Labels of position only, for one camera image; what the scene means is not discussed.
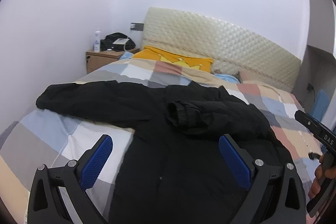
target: hand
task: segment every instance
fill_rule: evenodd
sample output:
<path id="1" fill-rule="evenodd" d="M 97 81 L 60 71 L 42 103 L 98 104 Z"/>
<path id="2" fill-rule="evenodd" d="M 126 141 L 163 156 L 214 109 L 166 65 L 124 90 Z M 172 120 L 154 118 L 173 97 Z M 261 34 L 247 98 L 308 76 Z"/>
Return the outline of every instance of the hand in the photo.
<path id="1" fill-rule="evenodd" d="M 323 158 L 324 158 L 324 155 L 322 155 L 320 158 L 321 164 L 323 163 Z M 336 166 L 326 170 L 324 174 L 325 174 L 325 177 L 328 179 L 336 179 Z M 322 165 L 319 165 L 319 167 L 317 167 L 315 170 L 316 178 L 314 179 L 313 184 L 311 185 L 309 193 L 308 193 L 308 196 L 310 199 L 314 198 L 321 190 L 318 180 L 322 177 L 322 175 L 323 175 Z"/>

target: quilted headboard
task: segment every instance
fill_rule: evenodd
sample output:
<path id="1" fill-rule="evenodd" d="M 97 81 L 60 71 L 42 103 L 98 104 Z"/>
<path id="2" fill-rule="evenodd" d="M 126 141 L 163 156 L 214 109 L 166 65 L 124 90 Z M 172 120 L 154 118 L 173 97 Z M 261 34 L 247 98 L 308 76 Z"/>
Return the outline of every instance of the quilted headboard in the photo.
<path id="1" fill-rule="evenodd" d="M 214 59 L 212 70 L 234 74 L 244 69 L 282 90 L 291 91 L 301 61 L 274 42 L 242 27 L 179 10 L 149 8 L 143 45 L 185 56 Z"/>

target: power outlet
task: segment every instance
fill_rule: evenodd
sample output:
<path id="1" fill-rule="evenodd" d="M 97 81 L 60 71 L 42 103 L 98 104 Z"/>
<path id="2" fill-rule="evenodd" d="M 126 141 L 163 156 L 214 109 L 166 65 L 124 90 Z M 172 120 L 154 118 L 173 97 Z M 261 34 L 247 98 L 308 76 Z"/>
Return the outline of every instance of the power outlet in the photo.
<path id="1" fill-rule="evenodd" d="M 130 30 L 132 31 L 143 31 L 143 23 L 131 23 Z"/>

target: wooden nightstand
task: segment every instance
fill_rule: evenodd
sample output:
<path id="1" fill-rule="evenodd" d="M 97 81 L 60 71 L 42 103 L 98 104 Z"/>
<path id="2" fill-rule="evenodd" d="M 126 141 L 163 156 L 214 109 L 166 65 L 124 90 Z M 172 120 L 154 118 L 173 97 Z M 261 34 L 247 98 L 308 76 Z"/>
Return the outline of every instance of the wooden nightstand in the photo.
<path id="1" fill-rule="evenodd" d="M 128 52 L 137 53 L 138 48 L 134 48 Z M 86 71 L 93 72 L 109 63 L 118 61 L 124 52 L 104 51 L 104 52 L 86 52 Z"/>

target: yellow pillow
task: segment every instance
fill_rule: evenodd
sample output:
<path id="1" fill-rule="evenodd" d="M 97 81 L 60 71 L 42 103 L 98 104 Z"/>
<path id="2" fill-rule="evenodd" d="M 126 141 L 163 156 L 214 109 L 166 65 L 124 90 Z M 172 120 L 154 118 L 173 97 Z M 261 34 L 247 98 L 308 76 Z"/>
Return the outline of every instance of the yellow pillow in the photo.
<path id="1" fill-rule="evenodd" d="M 132 58 L 160 60 L 182 67 L 203 70 L 206 72 L 210 72 L 211 64 L 213 63 L 212 58 L 188 57 L 164 51 L 160 48 L 152 46 L 144 46 L 143 50 L 134 54 Z"/>

